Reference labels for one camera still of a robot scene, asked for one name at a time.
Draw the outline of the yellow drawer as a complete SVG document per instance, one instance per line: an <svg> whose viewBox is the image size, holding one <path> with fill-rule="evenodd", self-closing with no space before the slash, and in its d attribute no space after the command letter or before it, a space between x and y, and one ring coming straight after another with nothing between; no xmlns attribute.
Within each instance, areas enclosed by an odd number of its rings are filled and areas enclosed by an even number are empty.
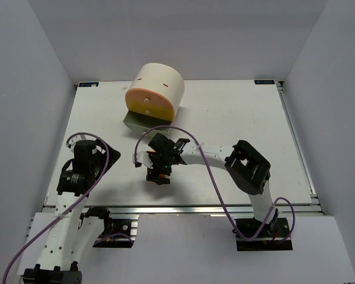
<svg viewBox="0 0 355 284"><path fill-rule="evenodd" d="M128 110L132 112L149 115L167 121L173 121L175 119L175 110L172 104L164 99L152 100L151 98L148 98L148 102L146 102L145 99L130 99L126 100L126 105Z"/></svg>

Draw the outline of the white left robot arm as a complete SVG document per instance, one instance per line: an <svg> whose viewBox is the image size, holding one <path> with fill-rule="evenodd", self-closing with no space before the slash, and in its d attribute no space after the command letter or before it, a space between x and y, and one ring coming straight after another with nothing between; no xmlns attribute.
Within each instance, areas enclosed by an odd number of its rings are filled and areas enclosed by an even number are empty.
<svg viewBox="0 0 355 284"><path fill-rule="evenodd" d="M121 154L98 138L69 147L73 158L60 172L53 224L35 266L24 270L24 283L81 283L80 263L108 226L106 209L82 211L90 192Z"/></svg>

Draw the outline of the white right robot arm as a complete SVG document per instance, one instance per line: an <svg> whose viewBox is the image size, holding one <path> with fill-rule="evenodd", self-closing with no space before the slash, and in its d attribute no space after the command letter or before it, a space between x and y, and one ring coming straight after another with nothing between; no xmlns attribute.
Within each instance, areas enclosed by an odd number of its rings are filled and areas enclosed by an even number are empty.
<svg viewBox="0 0 355 284"><path fill-rule="evenodd" d="M267 216L272 206L269 189L270 163L247 141L233 146L197 145L192 139L180 138L176 142L157 133L148 143L150 151L137 152L140 164L147 167L147 180L158 185L170 183L174 165L208 165L225 170L234 184L246 193L257 221L269 223Z"/></svg>

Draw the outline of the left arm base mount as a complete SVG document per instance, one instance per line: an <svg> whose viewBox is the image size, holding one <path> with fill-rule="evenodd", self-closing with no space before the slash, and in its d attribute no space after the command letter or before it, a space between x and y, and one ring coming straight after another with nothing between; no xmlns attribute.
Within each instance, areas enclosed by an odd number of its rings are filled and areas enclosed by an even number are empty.
<svg viewBox="0 0 355 284"><path fill-rule="evenodd" d="M133 246L131 236L131 219L116 219L111 216L108 208L92 207L86 213L81 215L81 219L88 217L97 217L104 225L103 232L94 242L95 248L122 248L130 249Z"/></svg>

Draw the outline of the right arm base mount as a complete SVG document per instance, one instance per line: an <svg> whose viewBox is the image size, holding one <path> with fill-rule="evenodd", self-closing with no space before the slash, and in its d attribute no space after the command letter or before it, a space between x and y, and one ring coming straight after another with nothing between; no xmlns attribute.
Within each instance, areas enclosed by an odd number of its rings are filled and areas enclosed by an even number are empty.
<svg viewBox="0 0 355 284"><path fill-rule="evenodd" d="M251 238L261 224L254 218L238 218L234 221L237 228L247 238ZM291 238L288 237L282 241L289 232L290 228L286 218L278 218L274 225L265 225L254 241L246 241L233 230L237 251L292 251Z"/></svg>

